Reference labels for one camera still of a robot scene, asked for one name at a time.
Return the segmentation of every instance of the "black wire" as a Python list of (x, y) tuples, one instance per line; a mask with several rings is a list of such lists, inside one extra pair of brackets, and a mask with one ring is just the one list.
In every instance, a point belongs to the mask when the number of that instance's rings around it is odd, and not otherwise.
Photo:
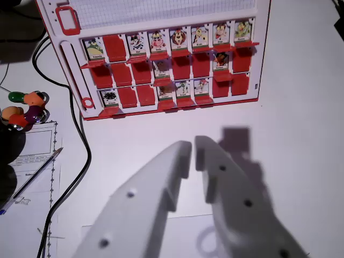
[(29, 15), (25, 15), (25, 14), (23, 14), (23, 13), (17, 11), (17, 10), (14, 9), (14, 8), (11, 9), (11, 12), (13, 12), (13, 13), (15, 13), (15, 14), (17, 14), (17, 15), (23, 16), (23, 17), (25, 17), (25, 18), (28, 18), (28, 19), (42, 20), (41, 17), (32, 17), (32, 16), (29, 16)]
[(45, 30), (45, 28), (43, 29), (43, 32), (41, 35), (39, 35), (38, 38), (34, 38), (34, 39), (0, 39), (0, 43), (4, 43), (4, 42), (16, 42), (16, 43), (31, 43), (31, 42), (37, 42), (40, 41), (45, 33), (47, 31)]
[(92, 159), (92, 153), (91, 153), (91, 149), (90, 146), (88, 145), (86, 136), (84, 134), (83, 131), (83, 126), (82, 126), (82, 118), (81, 118), (81, 114), (80, 114), (80, 124), (81, 124), (81, 128), (79, 127), (76, 118), (75, 118), (75, 113), (74, 113), (74, 105), (73, 105), (73, 93), (70, 89), (69, 86), (56, 82), (50, 78), (48, 78), (46, 75), (44, 75), (40, 69), (37, 66), (37, 53), (39, 51), (39, 49), (42, 47), (42, 45), (49, 39), (49, 37), (46, 37), (44, 40), (42, 40), (40, 42), (40, 44), (37, 46), (36, 50), (33, 53), (32, 56), (32, 64), (35, 68), (35, 70), (37, 71), (37, 73), (39, 73), (39, 75), (41, 75), (44, 79), (46, 79), (47, 81), (54, 83), (58, 86), (67, 88), (69, 90), (69, 102), (70, 102), (70, 111), (71, 111), (71, 117), (73, 119), (75, 128), (86, 148), (87, 151), (87, 160), (85, 165), (83, 166), (83, 168), (81, 169), (80, 173), (76, 176), (76, 178), (73, 180), (73, 182), (69, 185), (69, 187), (64, 191), (64, 193), (61, 195), (61, 197), (55, 202), (55, 204), (52, 206), (52, 208), (49, 210), (48, 215), (47, 215), (47, 219), (45, 221), (45, 225), (44, 225), (44, 230), (42, 233), (42, 239), (41, 239), (41, 244), (39, 246), (39, 250), (38, 250), (38, 254), (37, 254), (37, 258), (40, 257), (45, 257), (45, 246), (46, 246), (46, 240), (47, 240), (47, 236), (48, 236), (48, 229), (49, 229), (49, 225), (51, 222), (51, 218), (53, 216), (53, 214), (55, 213), (55, 211), (58, 209), (58, 207), (69, 197), (69, 195), (74, 191), (74, 189), (77, 187), (77, 185), (81, 182), (82, 178), (84, 177), (84, 175), (86, 174), (90, 164), (91, 164), (91, 159)]
[(7, 73), (9, 72), (9, 67), (10, 67), (10, 63), (7, 64), (7, 68), (6, 68), (5, 75), (4, 75), (4, 77), (2, 78), (2, 80), (1, 80), (1, 82), (0, 82), (0, 88), (2, 88), (3, 90), (7, 91), (8, 93), (10, 93), (11, 91), (8, 90), (8, 89), (6, 89), (6, 88), (4, 88), (4, 87), (2, 87), (1, 85), (2, 85), (2, 83), (3, 83), (3, 82), (5, 81), (5, 79), (6, 79)]
[(35, 59), (36, 62), (37, 62), (38, 57), (39, 57), (39, 56), (43, 53), (43, 51), (44, 51), (48, 46), (50, 46), (50, 45), (51, 45), (51, 42), (49, 42), (48, 44), (46, 44), (45, 47), (42, 48), (42, 50), (37, 54), (36, 59)]

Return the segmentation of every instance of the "character card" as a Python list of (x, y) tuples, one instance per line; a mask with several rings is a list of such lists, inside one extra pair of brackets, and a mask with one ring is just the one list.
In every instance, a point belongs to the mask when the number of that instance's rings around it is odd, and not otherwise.
[(148, 38), (151, 53), (162, 53), (167, 51), (166, 34), (164, 30), (149, 32)]
[(191, 96), (190, 81), (176, 82), (177, 98), (185, 98)]
[(247, 21), (235, 23), (234, 42), (251, 40), (252, 25)]
[(100, 42), (100, 38), (83, 39), (82, 42), (90, 61), (104, 59), (103, 44)]
[(187, 32), (182, 28), (170, 30), (171, 50), (182, 50), (188, 48)]
[(156, 87), (157, 89), (157, 97), (160, 101), (166, 101), (168, 99), (172, 99), (172, 92), (173, 88), (169, 85)]
[(195, 96), (208, 95), (209, 94), (209, 79), (201, 79), (193, 81), (193, 88), (195, 90)]
[(227, 44), (230, 41), (230, 28), (226, 22), (213, 25), (213, 44)]
[(154, 76), (156, 79), (169, 78), (169, 62), (168, 60), (153, 61)]
[(204, 26), (191, 28), (192, 48), (208, 46), (208, 30)]
[(132, 56), (145, 55), (145, 43), (141, 33), (127, 35), (129, 51)]
[(114, 89), (102, 90), (101, 97), (105, 107), (118, 106), (118, 96)]
[(216, 53), (213, 61), (213, 71), (228, 70), (229, 56), (226, 52)]

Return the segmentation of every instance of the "colorful toy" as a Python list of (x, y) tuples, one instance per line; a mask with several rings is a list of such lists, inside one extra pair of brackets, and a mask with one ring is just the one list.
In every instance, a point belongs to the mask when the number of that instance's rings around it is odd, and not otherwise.
[(36, 1), (85, 120), (258, 100), (270, 0)]
[(26, 113), (21, 107), (16, 106), (6, 107), (1, 112), (1, 120), (8, 124), (10, 129), (20, 131), (28, 125), (41, 123), (47, 116), (44, 95), (39, 91), (29, 94), (14, 91), (9, 93), (9, 100), (29, 105)]

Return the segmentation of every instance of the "pen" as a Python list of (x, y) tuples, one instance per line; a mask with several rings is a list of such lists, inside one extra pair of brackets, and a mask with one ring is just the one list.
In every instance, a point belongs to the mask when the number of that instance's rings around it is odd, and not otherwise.
[(1, 207), (0, 209), (0, 215), (5, 214), (6, 210), (15, 202), (15, 200), (25, 191), (25, 189), (38, 177), (39, 174), (46, 168), (47, 165), (50, 164), (50, 162), (56, 158), (60, 152), (62, 151), (63, 147), (59, 148), (57, 151), (53, 153), (53, 155), (50, 156), (49, 159), (46, 160), (46, 162), (43, 163), (40, 168), (32, 174), (32, 176), (23, 184), (19, 190)]

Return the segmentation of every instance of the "purple toy piece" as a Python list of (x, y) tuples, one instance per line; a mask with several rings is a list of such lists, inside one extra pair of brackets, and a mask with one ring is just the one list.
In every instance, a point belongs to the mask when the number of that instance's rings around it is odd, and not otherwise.
[(24, 114), (24, 118), (29, 124), (40, 122), (43, 116), (43, 109), (40, 106), (30, 106)]

